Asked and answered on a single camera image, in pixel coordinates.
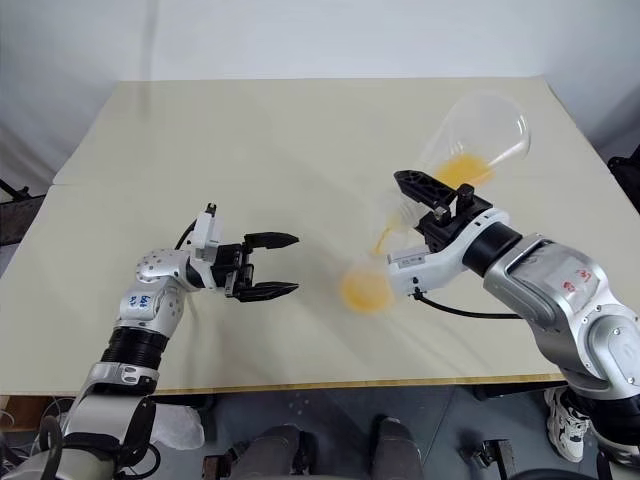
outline white sneaker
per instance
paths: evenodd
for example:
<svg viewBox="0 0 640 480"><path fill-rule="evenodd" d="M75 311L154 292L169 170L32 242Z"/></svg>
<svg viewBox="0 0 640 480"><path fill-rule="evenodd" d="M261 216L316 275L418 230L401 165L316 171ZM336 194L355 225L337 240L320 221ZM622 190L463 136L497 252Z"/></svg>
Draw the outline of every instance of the white sneaker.
<svg viewBox="0 0 640 480"><path fill-rule="evenodd" d="M589 417L562 402L567 387L548 388L544 400L549 406L547 435L557 452L570 462L582 461L584 435L589 429Z"/></svg>

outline yellow liquid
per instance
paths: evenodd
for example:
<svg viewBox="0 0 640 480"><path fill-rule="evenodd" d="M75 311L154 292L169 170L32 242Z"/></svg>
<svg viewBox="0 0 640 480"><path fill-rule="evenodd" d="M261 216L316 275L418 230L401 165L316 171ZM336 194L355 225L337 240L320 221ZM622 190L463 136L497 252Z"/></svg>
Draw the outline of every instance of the yellow liquid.
<svg viewBox="0 0 640 480"><path fill-rule="evenodd" d="M493 175L493 170L482 157L463 153L441 165L434 177L451 188L458 188L463 183L477 187L491 180ZM372 250L374 255L386 253L385 242L398 227L398 221L395 216L389 219ZM357 266L345 274L340 293L345 304L359 313L379 312L389 308L395 301L385 273L367 265Z"/></svg>
<svg viewBox="0 0 640 480"><path fill-rule="evenodd" d="M358 313L375 313L393 305L395 297L384 271L356 266L342 278L340 294L344 303Z"/></svg>
<svg viewBox="0 0 640 480"><path fill-rule="evenodd" d="M382 231L382 234L380 235L380 238L376 242L376 246L373 247L373 250L371 251L371 253L373 253L374 255L386 254L386 251L385 251L386 249L384 248L384 242L387 240L387 237L391 234L391 232L393 232L393 225L387 224L387 227Z"/></svg>
<svg viewBox="0 0 640 480"><path fill-rule="evenodd" d="M493 175L493 169L484 158L462 153L442 164L433 176L451 188L458 188L463 183L477 187L491 180Z"/></svg>

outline silver robot arm segment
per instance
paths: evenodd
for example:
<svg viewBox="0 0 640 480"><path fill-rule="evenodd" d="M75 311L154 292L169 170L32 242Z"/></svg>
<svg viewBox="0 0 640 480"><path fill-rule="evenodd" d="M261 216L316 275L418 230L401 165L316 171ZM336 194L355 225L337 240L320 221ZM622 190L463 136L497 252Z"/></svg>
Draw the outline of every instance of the silver robot arm segment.
<svg viewBox="0 0 640 480"><path fill-rule="evenodd" d="M254 248L286 247L297 242L296 237L253 233L241 244L221 245L215 211L209 204L175 250L153 250L140 259L135 281L120 302L109 346L91 368L59 431L61 444L45 445L45 451L3 479L126 479L123 469L139 463L148 450L159 463L157 450L149 444L155 418L149 395L156 389L161 356L180 322L186 294L220 290L225 297L253 302L298 287L288 282L253 284L249 263ZM189 234L188 250L180 250Z"/></svg>
<svg viewBox="0 0 640 480"><path fill-rule="evenodd" d="M540 352L560 368L601 450L640 467L638 317L611 293L604 270L546 237L523 238L470 185L453 190L410 170L395 178L405 195L432 210L416 227L426 247L388 257L396 293L418 298L466 269L483 277L484 288L529 324Z"/></svg>

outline white tabletop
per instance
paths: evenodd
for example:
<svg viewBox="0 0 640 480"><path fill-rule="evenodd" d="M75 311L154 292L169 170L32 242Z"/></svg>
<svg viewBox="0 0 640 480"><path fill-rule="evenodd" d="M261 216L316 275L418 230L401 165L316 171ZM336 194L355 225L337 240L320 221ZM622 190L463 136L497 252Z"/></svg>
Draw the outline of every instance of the white tabletop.
<svg viewBox="0 0 640 480"><path fill-rule="evenodd" d="M122 83L0 279L0 392L72 393L107 345L137 259L172 247L215 202L223 240L288 232L257 251L256 280L300 283L240 304L199 292L163 356L163 392L560 378L523 321L454 317L406 299L348 311L338 284L371 242L371 209L411 168L465 92L492 89L526 111L532 148L479 194L522 233L595 258L640 309L640 218L542 79ZM436 300L504 311L467 272Z"/></svg>

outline wooden table edge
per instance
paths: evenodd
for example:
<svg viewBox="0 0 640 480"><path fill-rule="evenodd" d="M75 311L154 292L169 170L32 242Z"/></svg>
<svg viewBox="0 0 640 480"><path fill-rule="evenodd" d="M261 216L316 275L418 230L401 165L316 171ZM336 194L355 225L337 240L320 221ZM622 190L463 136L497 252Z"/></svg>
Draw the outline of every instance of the wooden table edge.
<svg viewBox="0 0 640 480"><path fill-rule="evenodd" d="M154 395L196 395L207 393L234 392L269 392L278 390L312 390L326 388L363 388L363 387L414 387L437 385L478 385L496 383L534 383L558 382L564 377L560 373L540 373L532 375L504 375L494 377L442 377L442 378L414 378L400 380L360 380L351 382L318 382L318 383L288 383L278 385L242 385L237 387L205 387L205 388L163 388ZM77 392L8 392L6 395L49 395L74 396Z"/></svg>

